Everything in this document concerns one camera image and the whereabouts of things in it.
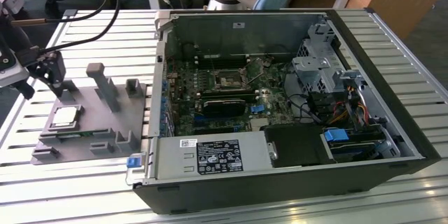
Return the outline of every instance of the power supply label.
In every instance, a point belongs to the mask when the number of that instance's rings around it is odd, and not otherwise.
[[[242,171],[237,140],[196,143],[197,172],[200,175]]]

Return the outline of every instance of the green circuit board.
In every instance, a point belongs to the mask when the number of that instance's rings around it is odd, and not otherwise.
[[[168,64],[168,81],[173,104],[174,135],[188,136],[252,131],[250,120],[266,119],[269,124],[294,120],[282,93],[285,63],[273,63],[269,57],[253,57],[238,69],[198,69],[193,62],[172,61]],[[208,119],[201,110],[200,93],[250,91],[256,100],[246,103],[244,114],[230,118]],[[262,106],[253,113],[250,107]]]

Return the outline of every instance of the motherboard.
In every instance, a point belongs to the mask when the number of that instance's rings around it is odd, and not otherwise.
[[[286,63],[269,55],[166,61],[174,135],[258,131],[294,120],[284,94]]]

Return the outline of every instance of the small blue component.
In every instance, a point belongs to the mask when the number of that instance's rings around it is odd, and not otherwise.
[[[348,140],[346,132],[344,129],[329,129],[324,133],[324,136],[325,136],[326,142]]]
[[[261,111],[264,111],[264,105],[262,105],[262,104],[258,105],[258,106],[252,106],[252,107],[250,107],[250,112],[252,112],[252,113],[258,113],[258,112],[261,112]]]
[[[128,161],[125,163],[128,168],[138,168],[141,166],[141,158],[140,157],[128,157]]]

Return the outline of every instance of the white desk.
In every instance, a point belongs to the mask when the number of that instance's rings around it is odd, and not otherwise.
[[[98,33],[112,12],[104,11],[90,20],[60,25],[49,46]],[[125,158],[42,166],[29,164],[38,131],[54,100],[46,86],[36,82],[34,97],[29,101],[21,97],[17,99],[0,130],[0,222],[360,224],[429,222],[445,218],[448,116],[441,111],[446,110],[448,105],[436,103],[448,100],[446,91],[374,15],[368,16],[360,10],[338,13],[442,156],[438,163],[416,174],[392,179],[365,193],[158,216],[124,182]],[[97,61],[106,66],[105,75],[113,77],[114,84],[122,83],[128,77],[152,83],[156,45],[153,14],[150,10],[124,10],[109,36],[62,51],[66,78],[73,78],[77,86],[93,85],[85,76],[85,66]],[[126,39],[125,35],[130,34],[133,37],[126,41],[117,40],[114,36]],[[349,58],[346,61],[356,67]],[[145,112],[144,121],[148,121],[148,117],[149,111]]]

